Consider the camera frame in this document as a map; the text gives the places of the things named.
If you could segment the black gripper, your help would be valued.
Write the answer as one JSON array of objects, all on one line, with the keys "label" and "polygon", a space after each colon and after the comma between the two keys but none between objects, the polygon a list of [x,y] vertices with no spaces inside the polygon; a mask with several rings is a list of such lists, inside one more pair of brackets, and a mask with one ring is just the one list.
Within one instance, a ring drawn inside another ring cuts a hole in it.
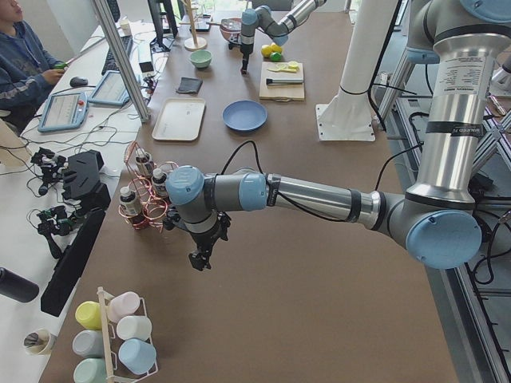
[{"label": "black gripper", "polygon": [[245,35],[242,33],[230,33],[228,38],[228,48],[234,49],[238,47],[240,52],[243,55],[242,67],[241,69],[245,69],[248,72],[248,60],[253,53],[255,35]]},{"label": "black gripper", "polygon": [[192,267],[198,271],[210,270],[210,257],[212,249],[218,239],[228,241],[228,228],[231,226],[231,217],[226,212],[212,212],[212,223],[207,223],[205,229],[198,232],[187,227],[175,207],[170,207],[163,218],[164,229],[171,231],[177,227],[189,233],[196,244],[196,249],[188,255]]}]

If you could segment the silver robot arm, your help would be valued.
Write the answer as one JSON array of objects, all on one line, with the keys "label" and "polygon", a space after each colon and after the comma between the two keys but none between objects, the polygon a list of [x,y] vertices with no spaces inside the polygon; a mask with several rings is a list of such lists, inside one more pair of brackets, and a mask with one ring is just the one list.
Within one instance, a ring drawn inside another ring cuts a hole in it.
[{"label": "silver robot arm", "polygon": [[507,1],[424,1],[413,5],[408,47],[432,50],[438,75],[415,183],[402,195],[336,188],[260,170],[205,175],[181,166],[166,181],[167,229],[187,231],[197,270],[225,239],[233,211],[287,207],[333,222],[361,223],[391,237],[419,262],[451,269],[478,252],[482,233],[468,184],[497,56],[510,43]]},{"label": "silver robot arm", "polygon": [[240,28],[240,52],[243,54],[240,72],[244,75],[248,71],[248,62],[253,53],[255,33],[258,29],[261,29],[277,45],[283,45],[293,30],[306,22],[316,9],[326,3],[325,0],[301,1],[279,21],[272,17],[268,6],[245,10],[242,13]]}]

